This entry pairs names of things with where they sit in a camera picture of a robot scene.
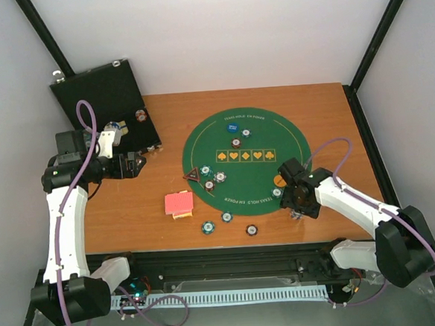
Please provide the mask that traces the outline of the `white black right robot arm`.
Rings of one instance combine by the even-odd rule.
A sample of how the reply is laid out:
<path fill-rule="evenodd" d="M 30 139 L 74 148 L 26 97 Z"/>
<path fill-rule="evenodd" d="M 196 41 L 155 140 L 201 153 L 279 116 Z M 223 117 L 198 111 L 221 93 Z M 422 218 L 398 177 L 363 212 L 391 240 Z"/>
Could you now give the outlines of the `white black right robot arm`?
<path fill-rule="evenodd" d="M 407 287 L 420 275 L 435 274 L 435 241 L 418 208 L 399 208 L 351 188 L 330 170 L 308 172 L 303 166 L 281 166 L 285 181 L 281 208 L 318 218 L 330 208 L 357 224 L 371 241 L 337 240 L 329 251 L 339 269 L 379 272 L 396 287 Z"/>

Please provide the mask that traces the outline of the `red triangular dealer button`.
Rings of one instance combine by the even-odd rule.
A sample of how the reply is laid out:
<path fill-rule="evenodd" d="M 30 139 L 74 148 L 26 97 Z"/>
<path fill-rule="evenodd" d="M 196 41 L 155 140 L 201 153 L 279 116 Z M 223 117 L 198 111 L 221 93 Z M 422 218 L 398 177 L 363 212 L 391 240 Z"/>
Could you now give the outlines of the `red triangular dealer button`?
<path fill-rule="evenodd" d="M 198 168 L 194 167 L 189 172 L 184 174 L 182 177 L 188 181 L 199 182 L 200 181 L 200 171 Z"/>

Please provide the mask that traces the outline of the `orange big blind button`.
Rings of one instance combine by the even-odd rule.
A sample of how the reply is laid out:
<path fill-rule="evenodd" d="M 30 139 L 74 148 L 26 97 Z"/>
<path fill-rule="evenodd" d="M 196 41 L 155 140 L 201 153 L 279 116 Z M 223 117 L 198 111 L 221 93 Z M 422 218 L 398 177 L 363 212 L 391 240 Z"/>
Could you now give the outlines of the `orange big blind button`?
<path fill-rule="evenodd" d="M 285 180 L 279 174 L 274 176 L 274 178 L 273 178 L 273 184 L 276 187 L 279 187 L 279 188 L 283 188 L 284 186 L 286 186 Z"/>

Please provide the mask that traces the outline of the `blue small blind button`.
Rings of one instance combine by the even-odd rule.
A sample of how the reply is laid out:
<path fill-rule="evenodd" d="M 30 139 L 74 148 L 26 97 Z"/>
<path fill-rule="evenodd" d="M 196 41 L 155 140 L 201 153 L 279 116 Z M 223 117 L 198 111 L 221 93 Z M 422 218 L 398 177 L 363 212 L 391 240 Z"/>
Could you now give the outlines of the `blue small blind button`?
<path fill-rule="evenodd" d="M 238 132 L 239 129 L 240 129 L 240 125 L 235 123 L 235 122 L 232 122 L 232 123 L 229 123 L 226 125 L 227 132 L 232 133 L 232 134 Z"/>

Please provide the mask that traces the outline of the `grey poker chip stack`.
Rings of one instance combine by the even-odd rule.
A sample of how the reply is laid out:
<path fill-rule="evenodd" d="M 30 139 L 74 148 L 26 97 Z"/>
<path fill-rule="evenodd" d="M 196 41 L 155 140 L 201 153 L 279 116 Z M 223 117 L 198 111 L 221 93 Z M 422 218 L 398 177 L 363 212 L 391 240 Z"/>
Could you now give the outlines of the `grey poker chip stack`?
<path fill-rule="evenodd" d="M 290 217 L 291 217 L 293 220 L 300 220 L 300 219 L 302 218 L 302 213 L 301 213 L 301 212 L 297 212 L 297 211 L 295 211 L 295 210 L 292 210 L 292 211 L 290 212 Z"/>

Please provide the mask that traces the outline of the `teal poker chip stack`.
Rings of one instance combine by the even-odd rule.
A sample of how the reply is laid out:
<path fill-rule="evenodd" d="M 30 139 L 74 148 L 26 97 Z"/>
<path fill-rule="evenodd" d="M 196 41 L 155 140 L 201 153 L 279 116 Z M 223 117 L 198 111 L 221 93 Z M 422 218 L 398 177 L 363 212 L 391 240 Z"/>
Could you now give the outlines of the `teal poker chip stack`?
<path fill-rule="evenodd" d="M 215 231 L 215 223 L 212 221 L 205 221 L 202 224 L 201 231 L 204 234 L 212 234 Z"/>

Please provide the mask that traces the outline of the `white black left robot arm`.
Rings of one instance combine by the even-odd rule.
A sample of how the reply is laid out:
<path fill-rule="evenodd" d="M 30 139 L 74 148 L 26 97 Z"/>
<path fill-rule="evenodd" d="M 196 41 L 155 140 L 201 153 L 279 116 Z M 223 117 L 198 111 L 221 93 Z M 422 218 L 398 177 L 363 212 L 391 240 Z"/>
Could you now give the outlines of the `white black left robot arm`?
<path fill-rule="evenodd" d="M 31 303 L 55 326 L 69 326 L 108 314 L 116 287 L 134 290 L 142 272 L 128 254 L 113 255 L 91 272 L 86 261 L 84 220 L 90 184 L 135 179 L 146 160 L 138 153 L 115 153 L 121 130 L 106 128 L 58 133 L 57 155 L 41 178 L 50 217 L 48 260 Z"/>

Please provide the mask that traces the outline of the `brown poker chip stack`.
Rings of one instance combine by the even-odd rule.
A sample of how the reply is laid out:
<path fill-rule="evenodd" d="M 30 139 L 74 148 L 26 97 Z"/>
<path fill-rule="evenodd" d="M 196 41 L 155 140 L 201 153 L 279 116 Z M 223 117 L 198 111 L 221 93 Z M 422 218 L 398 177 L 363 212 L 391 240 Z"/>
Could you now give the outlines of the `brown poker chip stack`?
<path fill-rule="evenodd" d="M 248 225 L 245 232 L 251 237 L 256 236 L 258 234 L 258 227 L 253 224 Z"/>

